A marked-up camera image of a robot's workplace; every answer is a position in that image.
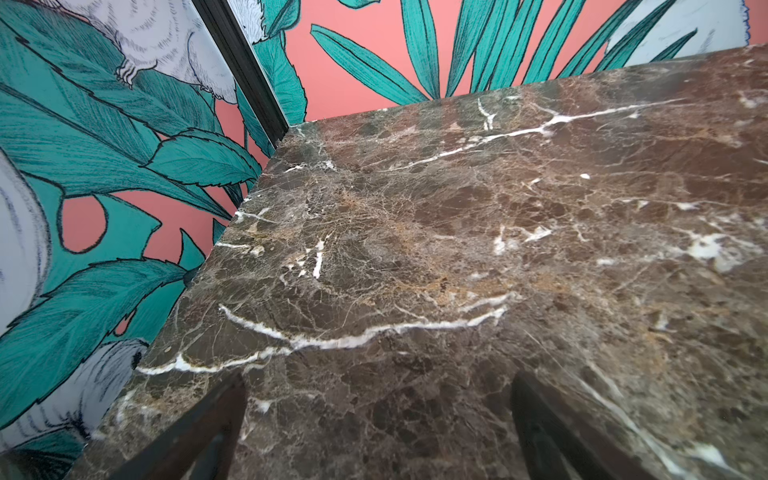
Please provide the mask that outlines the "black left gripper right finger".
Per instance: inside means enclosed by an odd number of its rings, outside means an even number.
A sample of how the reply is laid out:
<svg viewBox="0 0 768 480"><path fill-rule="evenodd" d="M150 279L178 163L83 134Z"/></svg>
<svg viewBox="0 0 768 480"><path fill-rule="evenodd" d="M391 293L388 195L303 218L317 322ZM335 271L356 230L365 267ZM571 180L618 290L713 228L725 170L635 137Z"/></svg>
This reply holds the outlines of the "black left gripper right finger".
<svg viewBox="0 0 768 480"><path fill-rule="evenodd" d="M510 408L531 479L568 479L570 470L583 479L653 477L529 372L516 373Z"/></svg>

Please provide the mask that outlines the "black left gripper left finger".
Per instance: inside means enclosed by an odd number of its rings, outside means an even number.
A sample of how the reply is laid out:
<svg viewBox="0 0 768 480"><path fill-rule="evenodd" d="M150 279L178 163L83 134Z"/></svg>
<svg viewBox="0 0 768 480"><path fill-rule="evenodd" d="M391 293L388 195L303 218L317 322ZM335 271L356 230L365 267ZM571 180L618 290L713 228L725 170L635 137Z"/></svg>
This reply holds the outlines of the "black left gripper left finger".
<svg viewBox="0 0 768 480"><path fill-rule="evenodd" d="M111 477L226 479L247 403L245 380L235 371Z"/></svg>

